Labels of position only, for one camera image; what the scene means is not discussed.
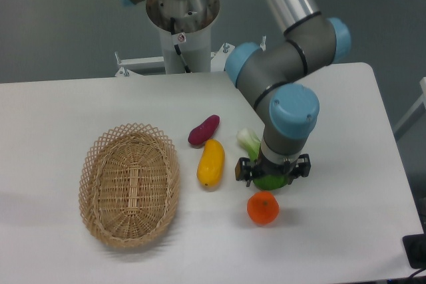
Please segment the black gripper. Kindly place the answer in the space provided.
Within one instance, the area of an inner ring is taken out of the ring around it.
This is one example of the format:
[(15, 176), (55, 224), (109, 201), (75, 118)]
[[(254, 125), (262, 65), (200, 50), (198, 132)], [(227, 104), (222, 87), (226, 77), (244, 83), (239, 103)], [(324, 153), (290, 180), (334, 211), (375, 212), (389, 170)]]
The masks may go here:
[(298, 159), (288, 160), (284, 158), (279, 164), (260, 156), (256, 162), (249, 158), (239, 158), (235, 167), (236, 181), (245, 181), (246, 187), (250, 187), (258, 176), (288, 176), (288, 185), (299, 177), (308, 177), (311, 170), (309, 154), (301, 154)]

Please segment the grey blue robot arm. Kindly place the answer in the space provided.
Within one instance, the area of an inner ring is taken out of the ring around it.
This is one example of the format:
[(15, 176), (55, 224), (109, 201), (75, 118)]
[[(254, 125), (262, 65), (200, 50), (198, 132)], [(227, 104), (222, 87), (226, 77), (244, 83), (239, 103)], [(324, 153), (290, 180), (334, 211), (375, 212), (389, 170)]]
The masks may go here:
[[(145, 3), (157, 28), (168, 74), (210, 72), (210, 29), (219, 0), (121, 0)], [(256, 43), (237, 46), (224, 70), (264, 123), (254, 157), (236, 164), (236, 179), (247, 183), (268, 176), (306, 177), (310, 158), (302, 153), (320, 106), (299, 80), (344, 57), (351, 35), (339, 19), (326, 19), (314, 0), (266, 0), (284, 34), (282, 45), (266, 50)]]

